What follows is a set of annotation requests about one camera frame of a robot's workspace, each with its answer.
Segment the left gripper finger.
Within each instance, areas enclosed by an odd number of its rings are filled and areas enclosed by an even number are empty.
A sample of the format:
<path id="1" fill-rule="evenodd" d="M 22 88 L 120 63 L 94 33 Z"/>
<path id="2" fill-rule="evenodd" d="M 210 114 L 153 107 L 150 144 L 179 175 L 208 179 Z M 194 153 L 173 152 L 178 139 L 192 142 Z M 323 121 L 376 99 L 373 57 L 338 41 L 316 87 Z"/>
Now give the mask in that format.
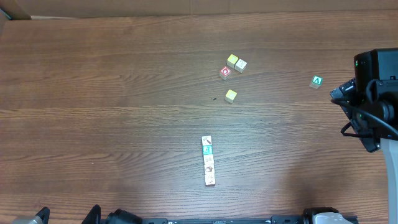
<path id="1" fill-rule="evenodd" d="M 34 220 L 37 224 L 48 224 L 50 216 L 50 209 L 43 207 L 39 212 L 36 213 Z"/>
<path id="2" fill-rule="evenodd" d="M 95 205 L 87 214 L 81 224 L 100 224 L 101 223 L 101 207 Z"/>

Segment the animal picture wooden block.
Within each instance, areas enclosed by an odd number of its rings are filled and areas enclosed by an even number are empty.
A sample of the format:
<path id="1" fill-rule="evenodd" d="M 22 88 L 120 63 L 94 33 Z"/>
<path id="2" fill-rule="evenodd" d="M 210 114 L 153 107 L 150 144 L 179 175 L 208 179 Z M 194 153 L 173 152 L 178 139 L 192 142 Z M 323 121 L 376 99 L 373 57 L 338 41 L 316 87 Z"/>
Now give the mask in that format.
<path id="1" fill-rule="evenodd" d="M 212 186 L 215 184 L 216 184 L 215 175 L 214 174 L 206 174 L 205 175 L 205 185 Z"/>

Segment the acorn picture wooden block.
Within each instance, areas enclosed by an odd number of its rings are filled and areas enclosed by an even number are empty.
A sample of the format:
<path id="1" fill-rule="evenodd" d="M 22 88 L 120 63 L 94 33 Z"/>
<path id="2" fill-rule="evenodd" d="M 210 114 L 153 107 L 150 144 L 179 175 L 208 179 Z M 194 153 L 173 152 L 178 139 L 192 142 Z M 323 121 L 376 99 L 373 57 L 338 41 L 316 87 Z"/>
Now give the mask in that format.
<path id="1" fill-rule="evenodd" d="M 204 170 L 206 175 L 214 174 L 215 173 L 214 164 L 205 164 Z"/>

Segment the number two wooden block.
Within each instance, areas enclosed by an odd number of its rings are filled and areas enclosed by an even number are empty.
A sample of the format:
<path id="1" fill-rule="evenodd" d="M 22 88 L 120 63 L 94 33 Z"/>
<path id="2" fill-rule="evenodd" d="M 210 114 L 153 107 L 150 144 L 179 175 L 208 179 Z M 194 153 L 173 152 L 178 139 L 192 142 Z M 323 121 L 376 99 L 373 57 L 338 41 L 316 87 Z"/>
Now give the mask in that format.
<path id="1" fill-rule="evenodd" d="M 214 156 L 212 154 L 206 154 L 203 156 L 204 164 L 214 164 Z"/>

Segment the green framed wooden block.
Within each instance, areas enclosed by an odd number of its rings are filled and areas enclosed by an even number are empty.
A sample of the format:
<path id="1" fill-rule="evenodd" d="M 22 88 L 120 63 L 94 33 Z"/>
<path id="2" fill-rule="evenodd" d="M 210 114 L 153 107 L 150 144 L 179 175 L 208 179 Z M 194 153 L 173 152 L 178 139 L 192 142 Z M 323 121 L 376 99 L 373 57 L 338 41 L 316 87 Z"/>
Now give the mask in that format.
<path id="1" fill-rule="evenodd" d="M 212 145 L 203 146 L 203 155 L 212 155 L 212 154 L 213 154 Z"/>

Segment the hammer picture wooden block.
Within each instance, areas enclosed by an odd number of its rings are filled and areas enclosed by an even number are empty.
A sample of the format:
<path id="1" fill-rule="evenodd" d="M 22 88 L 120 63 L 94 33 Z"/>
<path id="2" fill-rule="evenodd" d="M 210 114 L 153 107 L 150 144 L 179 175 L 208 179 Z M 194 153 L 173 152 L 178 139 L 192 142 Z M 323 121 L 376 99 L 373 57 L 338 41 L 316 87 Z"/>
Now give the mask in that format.
<path id="1" fill-rule="evenodd" d="M 212 145 L 211 136 L 202 136 L 201 137 L 202 146 L 210 146 Z"/>

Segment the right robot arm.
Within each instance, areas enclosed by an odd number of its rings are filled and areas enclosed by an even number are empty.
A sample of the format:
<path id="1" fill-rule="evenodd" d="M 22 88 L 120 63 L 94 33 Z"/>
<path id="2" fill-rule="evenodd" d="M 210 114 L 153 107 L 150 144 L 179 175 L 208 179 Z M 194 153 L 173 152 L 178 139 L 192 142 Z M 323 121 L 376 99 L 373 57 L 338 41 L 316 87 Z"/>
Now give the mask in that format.
<path id="1" fill-rule="evenodd" d="M 331 91 L 349 119 L 342 135 L 358 138 L 369 153 L 382 150 L 388 178 L 388 222 L 397 223 L 397 49 L 354 56 L 355 77 Z"/>

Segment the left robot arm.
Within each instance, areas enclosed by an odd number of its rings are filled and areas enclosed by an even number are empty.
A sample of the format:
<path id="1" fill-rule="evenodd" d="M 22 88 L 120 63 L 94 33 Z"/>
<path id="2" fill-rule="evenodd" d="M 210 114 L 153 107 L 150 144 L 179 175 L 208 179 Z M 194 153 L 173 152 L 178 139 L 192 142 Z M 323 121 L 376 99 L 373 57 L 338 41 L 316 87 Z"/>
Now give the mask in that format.
<path id="1" fill-rule="evenodd" d="M 48 207 L 44 207 L 36 213 L 30 223 L 48 224 L 49 217 L 50 209 Z M 95 205 L 83 219 L 81 224 L 142 224 L 142 218 L 127 211 L 117 209 L 115 212 L 110 213 L 105 219 L 102 219 L 101 207 L 99 205 Z"/>

